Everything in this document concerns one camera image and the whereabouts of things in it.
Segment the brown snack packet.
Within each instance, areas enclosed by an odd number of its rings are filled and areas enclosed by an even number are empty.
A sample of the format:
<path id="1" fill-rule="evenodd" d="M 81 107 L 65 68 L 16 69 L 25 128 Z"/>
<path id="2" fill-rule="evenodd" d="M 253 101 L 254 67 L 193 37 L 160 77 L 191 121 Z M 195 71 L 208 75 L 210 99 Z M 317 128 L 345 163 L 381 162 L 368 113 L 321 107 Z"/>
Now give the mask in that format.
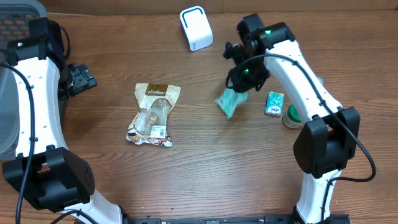
<path id="1" fill-rule="evenodd" d="M 167 119 L 180 96 L 175 85 L 138 83 L 134 95 L 139 111 L 130 123 L 126 139 L 134 144 L 172 147 Z"/>

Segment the light green wipes packet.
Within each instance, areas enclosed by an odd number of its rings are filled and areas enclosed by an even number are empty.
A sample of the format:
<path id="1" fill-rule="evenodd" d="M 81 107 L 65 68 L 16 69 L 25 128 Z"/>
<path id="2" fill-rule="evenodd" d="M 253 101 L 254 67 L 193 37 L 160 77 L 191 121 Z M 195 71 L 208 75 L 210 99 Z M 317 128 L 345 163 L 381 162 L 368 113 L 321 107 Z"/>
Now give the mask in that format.
<path id="1" fill-rule="evenodd" d="M 237 93 L 233 89 L 226 88 L 224 92 L 215 100 L 215 103 L 226 115 L 226 119 L 231 119 L 236 108 L 240 104 L 246 102 L 247 98 L 248 92 Z"/>

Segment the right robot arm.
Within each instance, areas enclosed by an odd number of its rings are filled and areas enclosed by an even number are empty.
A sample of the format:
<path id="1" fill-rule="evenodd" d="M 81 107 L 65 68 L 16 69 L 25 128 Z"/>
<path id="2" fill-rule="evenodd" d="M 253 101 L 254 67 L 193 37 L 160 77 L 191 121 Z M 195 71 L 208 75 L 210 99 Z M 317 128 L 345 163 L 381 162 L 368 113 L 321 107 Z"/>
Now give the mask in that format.
<path id="1" fill-rule="evenodd" d="M 275 76 L 295 106 L 302 129 L 293 152 L 303 171 L 300 198 L 291 215 L 266 215 L 265 223 L 349 223 L 348 215 L 330 212 L 334 184 L 358 146 L 360 116 L 344 108 L 320 83 L 286 23 L 265 26 L 258 14 L 237 26 L 241 44 L 226 43 L 233 59 L 226 87 L 236 93 L 259 91 Z"/>

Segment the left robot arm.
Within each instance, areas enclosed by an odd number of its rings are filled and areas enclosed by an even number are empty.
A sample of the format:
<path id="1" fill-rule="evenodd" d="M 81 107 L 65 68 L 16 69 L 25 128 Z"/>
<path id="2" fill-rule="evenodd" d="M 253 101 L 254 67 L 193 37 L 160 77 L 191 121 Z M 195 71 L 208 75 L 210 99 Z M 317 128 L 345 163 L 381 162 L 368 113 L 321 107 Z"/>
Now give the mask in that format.
<path id="1" fill-rule="evenodd" d="M 49 210 L 82 223 L 129 223 L 124 210 L 96 189 L 89 163 L 69 151 L 63 137 L 59 102 L 88 88 L 95 80 L 67 66 L 70 40 L 66 30 L 46 17 L 29 22 L 29 36 L 8 43 L 4 68 L 15 78 L 19 104 L 19 139 L 14 160 L 2 174 L 18 191 L 18 203 Z"/>

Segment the small teal white packet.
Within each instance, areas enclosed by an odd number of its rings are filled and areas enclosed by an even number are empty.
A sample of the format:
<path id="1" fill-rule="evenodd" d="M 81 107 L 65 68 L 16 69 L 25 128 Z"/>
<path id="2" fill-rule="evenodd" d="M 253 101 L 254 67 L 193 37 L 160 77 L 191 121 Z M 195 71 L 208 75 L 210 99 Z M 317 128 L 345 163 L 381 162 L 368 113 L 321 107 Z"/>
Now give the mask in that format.
<path id="1" fill-rule="evenodd" d="M 267 96 L 265 114 L 281 116 L 283 113 L 284 94 L 270 91 Z"/>

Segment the green lid white jar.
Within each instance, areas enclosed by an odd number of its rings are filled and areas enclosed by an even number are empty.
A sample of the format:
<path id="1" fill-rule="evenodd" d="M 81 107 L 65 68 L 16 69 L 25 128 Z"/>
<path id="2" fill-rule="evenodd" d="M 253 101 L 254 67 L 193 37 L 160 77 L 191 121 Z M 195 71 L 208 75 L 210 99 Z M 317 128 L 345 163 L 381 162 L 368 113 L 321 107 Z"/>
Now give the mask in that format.
<path id="1" fill-rule="evenodd" d="M 291 104 L 287 111 L 282 116 L 283 123 L 291 129 L 297 129 L 301 127 L 300 116 L 293 104 Z"/>

